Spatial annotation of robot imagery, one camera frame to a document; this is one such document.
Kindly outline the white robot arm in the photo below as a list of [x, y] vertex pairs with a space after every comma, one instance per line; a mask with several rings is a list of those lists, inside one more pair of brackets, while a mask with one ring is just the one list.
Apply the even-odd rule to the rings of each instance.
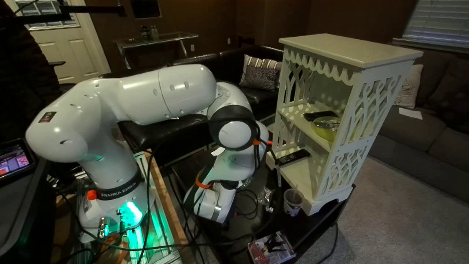
[[96, 195], [83, 199], [77, 218], [83, 239], [95, 240], [102, 221], [134, 228], [147, 212], [137, 162], [112, 134], [117, 123], [145, 126], [194, 112], [208, 118], [209, 134], [222, 152], [188, 187], [184, 203], [190, 212], [222, 222], [235, 190], [266, 151], [268, 129], [256, 120], [240, 88], [216, 80], [203, 64], [81, 80], [43, 107], [24, 137], [39, 156], [76, 162], [90, 177]]

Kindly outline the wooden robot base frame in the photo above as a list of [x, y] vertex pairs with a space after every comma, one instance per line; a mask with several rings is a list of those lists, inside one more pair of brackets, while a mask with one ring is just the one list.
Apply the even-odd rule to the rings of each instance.
[[193, 264], [194, 255], [155, 156], [146, 149], [133, 158], [143, 177], [146, 212], [140, 224], [127, 233], [130, 264]]

